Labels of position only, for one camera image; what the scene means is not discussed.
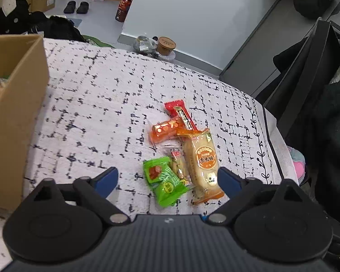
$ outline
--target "black slippers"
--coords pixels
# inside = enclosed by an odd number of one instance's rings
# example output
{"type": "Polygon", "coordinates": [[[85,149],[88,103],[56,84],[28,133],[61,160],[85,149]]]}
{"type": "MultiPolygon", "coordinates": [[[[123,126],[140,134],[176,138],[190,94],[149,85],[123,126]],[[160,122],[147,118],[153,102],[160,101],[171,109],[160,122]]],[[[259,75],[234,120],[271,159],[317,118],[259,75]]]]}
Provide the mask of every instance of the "black slippers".
{"type": "Polygon", "coordinates": [[[90,5],[87,2],[81,2],[77,9],[77,14],[86,14],[89,7],[90,5]]]}
{"type": "MultiPolygon", "coordinates": [[[[77,9],[77,14],[86,14],[88,12],[90,5],[87,2],[81,2],[77,9]]],[[[76,9],[76,1],[69,1],[64,9],[65,14],[73,14],[76,9]]]]}
{"type": "Polygon", "coordinates": [[[69,1],[63,12],[65,14],[72,14],[74,13],[75,9],[76,9],[76,1],[69,1]]]}

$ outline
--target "brown lid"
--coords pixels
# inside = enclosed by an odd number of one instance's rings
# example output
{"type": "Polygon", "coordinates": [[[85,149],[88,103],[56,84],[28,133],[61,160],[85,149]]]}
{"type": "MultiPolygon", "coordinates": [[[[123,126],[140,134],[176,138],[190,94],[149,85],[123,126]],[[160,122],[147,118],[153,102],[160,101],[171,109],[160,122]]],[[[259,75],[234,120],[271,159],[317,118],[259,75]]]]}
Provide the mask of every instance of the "brown lid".
{"type": "Polygon", "coordinates": [[[165,49],[173,50],[176,48],[175,42],[167,37],[160,37],[158,43],[165,49]]]}

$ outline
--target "orange round label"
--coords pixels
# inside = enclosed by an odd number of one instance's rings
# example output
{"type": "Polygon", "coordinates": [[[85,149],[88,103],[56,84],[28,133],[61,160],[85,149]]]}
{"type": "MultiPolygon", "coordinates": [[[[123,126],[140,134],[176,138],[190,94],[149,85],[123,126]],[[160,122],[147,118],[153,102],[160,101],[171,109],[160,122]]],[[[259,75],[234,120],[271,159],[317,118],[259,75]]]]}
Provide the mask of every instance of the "orange round label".
{"type": "Polygon", "coordinates": [[[210,170],[215,167],[216,154],[214,149],[209,146],[202,146],[197,149],[196,154],[199,167],[204,170],[210,170]]]}

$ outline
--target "white tablecloth with black script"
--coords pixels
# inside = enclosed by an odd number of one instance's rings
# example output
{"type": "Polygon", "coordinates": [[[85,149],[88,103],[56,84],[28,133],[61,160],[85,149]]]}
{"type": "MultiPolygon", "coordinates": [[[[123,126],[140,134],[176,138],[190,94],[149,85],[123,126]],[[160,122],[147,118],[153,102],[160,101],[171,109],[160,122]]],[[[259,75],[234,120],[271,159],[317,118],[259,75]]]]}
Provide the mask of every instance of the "white tablecloth with black script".
{"type": "MultiPolygon", "coordinates": [[[[189,192],[174,207],[162,209],[144,180],[142,161],[164,155],[161,146],[148,141],[149,124],[167,120],[163,103],[175,99],[185,100],[198,129],[210,128],[220,166],[268,184],[282,178],[297,183],[275,119],[245,93],[125,50],[52,39],[44,44],[50,82],[28,153],[24,195],[47,177],[70,183],[115,166],[119,183],[108,199],[131,218],[211,213],[228,198],[192,206],[189,192]]],[[[9,259],[0,238],[0,269],[9,259]]]]}

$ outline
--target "red bottle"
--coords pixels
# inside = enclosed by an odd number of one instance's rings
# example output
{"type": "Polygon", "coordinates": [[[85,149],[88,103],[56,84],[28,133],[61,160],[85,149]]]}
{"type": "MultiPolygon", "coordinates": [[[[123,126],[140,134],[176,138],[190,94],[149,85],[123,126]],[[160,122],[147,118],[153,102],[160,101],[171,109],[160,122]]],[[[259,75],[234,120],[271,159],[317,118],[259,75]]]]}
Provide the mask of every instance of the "red bottle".
{"type": "Polygon", "coordinates": [[[119,8],[116,14],[116,20],[119,22],[124,22],[127,16],[127,12],[131,5],[131,0],[121,0],[119,8]]]}

